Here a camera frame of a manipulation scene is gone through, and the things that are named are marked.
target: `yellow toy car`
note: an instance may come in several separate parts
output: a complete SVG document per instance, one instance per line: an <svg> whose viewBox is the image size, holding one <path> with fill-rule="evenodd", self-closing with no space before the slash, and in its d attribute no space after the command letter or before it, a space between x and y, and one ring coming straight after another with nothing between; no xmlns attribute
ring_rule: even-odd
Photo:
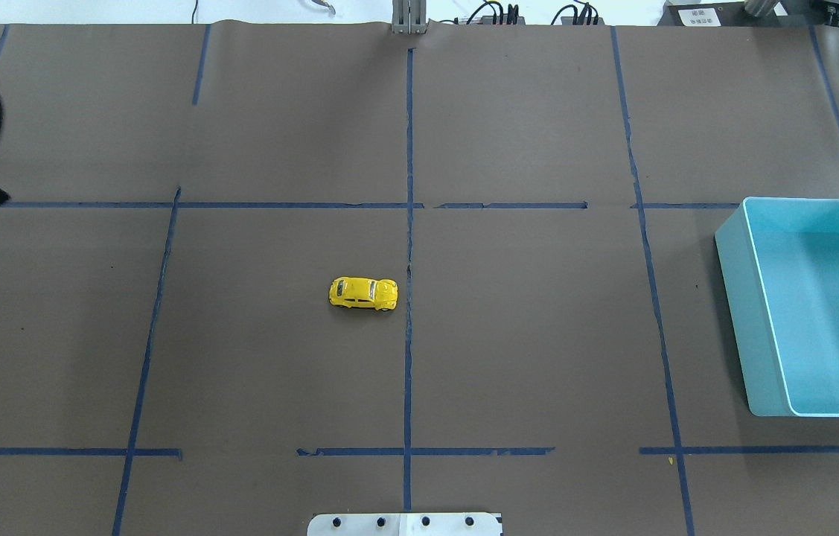
<svg viewBox="0 0 839 536"><path fill-rule="evenodd" d="M339 307L360 307L377 311L396 308L399 289L392 279L335 278L330 285L330 303Z"/></svg>

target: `silver metal cylinder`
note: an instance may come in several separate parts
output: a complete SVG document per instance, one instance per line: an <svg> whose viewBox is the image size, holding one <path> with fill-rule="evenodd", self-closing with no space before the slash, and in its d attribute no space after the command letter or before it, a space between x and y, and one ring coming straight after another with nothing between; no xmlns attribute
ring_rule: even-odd
<svg viewBox="0 0 839 536"><path fill-rule="evenodd" d="M743 3L743 11L747 11L747 14L752 17L763 17L773 11L773 6L776 6L777 2L779 0L746 0Z"/></svg>

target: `blue plastic bin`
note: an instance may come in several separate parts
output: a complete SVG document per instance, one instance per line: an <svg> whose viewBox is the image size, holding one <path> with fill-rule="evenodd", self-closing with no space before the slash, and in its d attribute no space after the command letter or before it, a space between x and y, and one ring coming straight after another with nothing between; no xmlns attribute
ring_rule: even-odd
<svg viewBox="0 0 839 536"><path fill-rule="evenodd" d="M839 417L839 200L747 197L716 244L750 411Z"/></svg>

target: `white metal bracket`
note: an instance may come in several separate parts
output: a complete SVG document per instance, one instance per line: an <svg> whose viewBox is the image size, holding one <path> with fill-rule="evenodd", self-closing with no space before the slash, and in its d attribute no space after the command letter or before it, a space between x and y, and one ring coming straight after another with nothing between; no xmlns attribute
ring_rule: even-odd
<svg viewBox="0 0 839 536"><path fill-rule="evenodd" d="M487 512L436 514L320 514L307 536L502 536L502 515Z"/></svg>
<svg viewBox="0 0 839 536"><path fill-rule="evenodd" d="M392 33L425 34L426 0L392 0Z"/></svg>

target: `white label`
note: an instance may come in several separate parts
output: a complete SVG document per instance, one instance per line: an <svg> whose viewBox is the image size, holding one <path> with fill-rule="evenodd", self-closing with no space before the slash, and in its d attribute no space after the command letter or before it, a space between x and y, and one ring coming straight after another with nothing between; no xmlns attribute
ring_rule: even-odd
<svg viewBox="0 0 839 536"><path fill-rule="evenodd" d="M680 21L684 26L720 26L720 19L716 16L716 10L712 7L679 10L677 14L680 15Z"/></svg>

